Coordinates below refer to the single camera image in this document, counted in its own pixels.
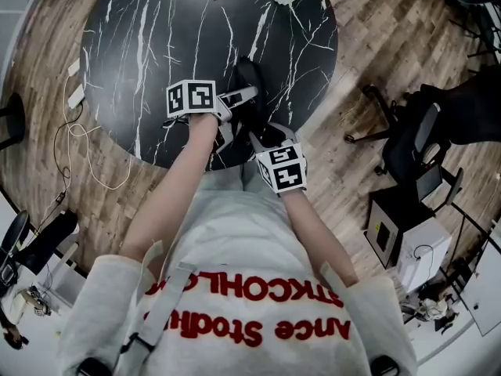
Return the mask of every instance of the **marble tabletop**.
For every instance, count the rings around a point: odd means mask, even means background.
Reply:
[[[110,138],[153,165],[170,168],[188,128],[167,120],[165,89],[214,80],[228,92],[241,56],[259,63],[270,121],[297,131],[322,101],[337,57],[329,0],[98,0],[81,40],[81,81],[93,116]],[[252,157],[237,138],[207,169]]]

